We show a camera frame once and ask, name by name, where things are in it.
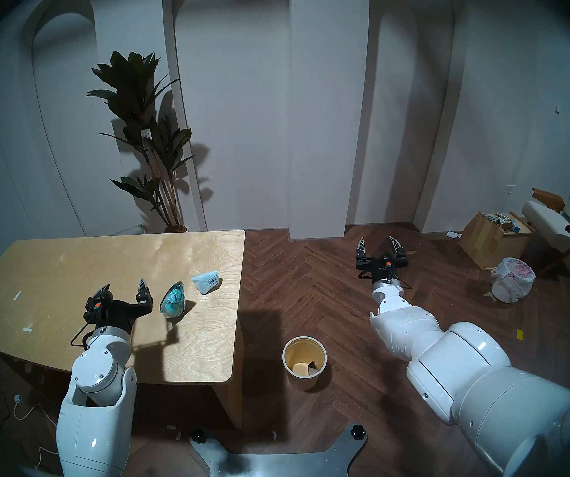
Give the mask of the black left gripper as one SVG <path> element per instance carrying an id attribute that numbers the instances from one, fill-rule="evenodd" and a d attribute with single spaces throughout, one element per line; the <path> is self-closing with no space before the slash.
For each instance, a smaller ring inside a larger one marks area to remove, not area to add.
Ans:
<path id="1" fill-rule="evenodd" d="M 87 300 L 84 321 L 96 325 L 96 328 L 116 327 L 128 335 L 132 333 L 135 321 L 153 310 L 153 298 L 146 281 L 141 278 L 135 297 L 135 303 L 115 300 L 109 290 L 110 284 L 104 285 Z"/>

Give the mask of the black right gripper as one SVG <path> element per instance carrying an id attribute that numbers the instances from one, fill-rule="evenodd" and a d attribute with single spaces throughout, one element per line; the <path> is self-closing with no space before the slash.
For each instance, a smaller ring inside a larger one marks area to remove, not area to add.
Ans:
<path id="1" fill-rule="evenodd" d="M 365 240 L 361 237 L 356 248 L 356 269 L 360 270 L 358 279 L 371 279 L 372 282 L 380 280 L 399 280 L 398 269 L 408 266 L 405 248 L 393 236 L 389 235 L 393 247 L 393 256 L 380 255 L 378 258 L 367 257 Z"/>

